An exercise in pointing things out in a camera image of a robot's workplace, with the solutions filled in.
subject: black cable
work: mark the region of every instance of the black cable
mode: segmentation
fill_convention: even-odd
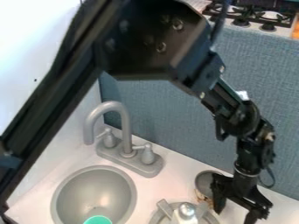
[[[272,179],[272,184],[271,184],[271,185],[266,185],[266,184],[261,180],[261,177],[259,177],[259,181],[260,181],[260,183],[261,183],[263,186],[265,186],[266,188],[270,189],[270,188],[272,188],[272,187],[275,186],[276,179],[275,179],[275,175],[274,175],[274,173],[273,173],[273,171],[271,170],[270,167],[267,167],[266,170],[267,170],[267,172],[268,172],[270,178]]]
[[[230,6],[231,2],[232,2],[232,0],[223,0],[221,12],[218,15],[218,18],[216,20],[214,28],[212,29],[212,33],[211,33],[211,37],[210,37],[210,40],[211,40],[211,43],[212,43],[212,48],[215,45],[217,37],[219,36],[219,34],[222,31],[222,28],[223,28],[224,23],[226,21],[227,10],[228,10],[228,7]]]

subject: stovetop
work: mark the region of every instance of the stovetop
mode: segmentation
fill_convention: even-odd
[[[215,20],[221,12],[220,3],[210,3],[203,11],[204,15],[211,16]],[[229,6],[226,14],[227,18],[233,19],[233,25],[249,27],[251,23],[261,24],[261,30],[265,32],[274,32],[276,28],[291,28],[296,12],[290,9],[265,8],[255,5]]]

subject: white wall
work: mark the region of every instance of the white wall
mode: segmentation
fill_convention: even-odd
[[[0,0],[0,135],[49,70],[79,2]]]
[[[49,70],[79,3],[0,0],[0,134]],[[82,144],[83,121],[100,102],[95,83],[11,195],[9,206]]]

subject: faucet handle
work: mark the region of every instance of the faucet handle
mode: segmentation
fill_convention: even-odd
[[[156,155],[152,150],[152,144],[146,143],[145,145],[133,146],[132,149],[134,151],[143,150],[143,154],[141,155],[141,160],[145,165],[151,165],[156,160]]]
[[[117,144],[115,135],[112,133],[112,130],[108,127],[106,127],[104,131],[100,133],[97,137],[103,138],[102,141],[106,148],[114,148]]]

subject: screw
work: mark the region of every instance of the screw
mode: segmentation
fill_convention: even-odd
[[[204,98],[205,98],[205,93],[202,92],[202,93],[199,95],[199,98],[200,98],[201,100],[204,99]]]
[[[127,32],[129,30],[129,22],[127,20],[122,20],[120,22],[120,30],[122,33]]]
[[[161,22],[166,25],[170,22],[170,15],[162,15],[161,16]]]
[[[226,69],[225,69],[224,66],[221,66],[220,69],[219,69],[219,71],[220,71],[221,73],[224,73],[225,70],[226,70]]]
[[[167,49],[167,45],[164,42],[161,42],[156,46],[156,51],[158,53],[165,53]]]
[[[154,39],[154,36],[152,35],[146,35],[143,39],[143,43],[146,45],[146,46],[151,46],[155,43],[155,39]]]
[[[178,18],[172,20],[172,28],[176,31],[182,31],[184,29],[184,23]]]
[[[115,51],[115,40],[113,38],[110,38],[109,40],[107,40],[105,45],[111,53],[113,51]]]

